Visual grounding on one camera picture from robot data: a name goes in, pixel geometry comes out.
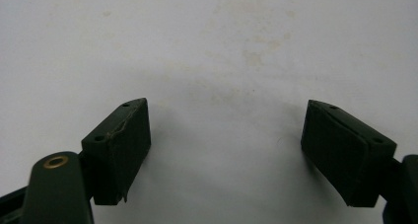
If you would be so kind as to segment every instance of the black plastic part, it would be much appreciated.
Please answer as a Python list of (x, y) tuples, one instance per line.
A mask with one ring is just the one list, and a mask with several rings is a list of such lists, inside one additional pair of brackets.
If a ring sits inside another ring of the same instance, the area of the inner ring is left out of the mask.
[(310, 100), (301, 144), (347, 205), (376, 205), (393, 141), (336, 106)]
[(412, 223), (418, 223), (418, 155), (403, 158), (401, 190)]
[(379, 191), (381, 196), (387, 201), (383, 211), (384, 224), (412, 224), (408, 208), (402, 190), (403, 167), (392, 159), (390, 166), (381, 178)]
[(21, 223), (93, 223), (76, 153), (55, 153), (35, 163)]
[(23, 212), (26, 188), (22, 187), (0, 198), (0, 223), (18, 224)]
[(117, 205), (126, 196), (151, 146), (146, 99), (125, 103), (82, 140), (84, 170), (93, 175), (88, 192), (95, 204)]

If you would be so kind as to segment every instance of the brass rivet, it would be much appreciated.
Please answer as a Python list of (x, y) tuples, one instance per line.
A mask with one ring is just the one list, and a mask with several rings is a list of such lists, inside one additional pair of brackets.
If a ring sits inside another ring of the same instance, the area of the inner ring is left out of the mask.
[(67, 156), (56, 156), (53, 158), (49, 158), (45, 163), (43, 163), (43, 167), (46, 169), (55, 169), (64, 166), (67, 162)]

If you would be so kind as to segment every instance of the small screw hole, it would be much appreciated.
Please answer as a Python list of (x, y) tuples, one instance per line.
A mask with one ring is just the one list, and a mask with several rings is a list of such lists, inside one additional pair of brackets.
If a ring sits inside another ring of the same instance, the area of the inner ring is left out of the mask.
[(383, 140), (379, 138), (374, 138), (373, 141), (375, 141), (376, 143), (383, 143)]
[(96, 136), (96, 137), (95, 137), (95, 141), (96, 141), (96, 142), (103, 141), (104, 139), (105, 139), (105, 137), (104, 137), (104, 136)]

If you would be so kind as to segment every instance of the white surface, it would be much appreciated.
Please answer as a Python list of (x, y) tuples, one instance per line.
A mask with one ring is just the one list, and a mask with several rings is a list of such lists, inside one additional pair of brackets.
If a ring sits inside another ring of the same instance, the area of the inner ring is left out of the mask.
[(0, 195), (118, 105), (153, 146), (96, 223), (382, 223), (300, 149), (308, 99), (417, 153), (418, 0), (1, 0)]

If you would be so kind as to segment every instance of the black plastic jaw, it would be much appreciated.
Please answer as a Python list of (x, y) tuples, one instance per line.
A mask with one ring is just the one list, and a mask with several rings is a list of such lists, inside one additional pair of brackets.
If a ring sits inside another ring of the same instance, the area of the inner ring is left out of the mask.
[(90, 169), (97, 205), (117, 205), (126, 196), (151, 147), (146, 99), (120, 105), (82, 140), (80, 159)]
[(385, 224), (418, 223), (418, 156), (393, 159), (396, 144), (342, 109), (309, 101), (302, 150), (347, 205), (387, 201)]

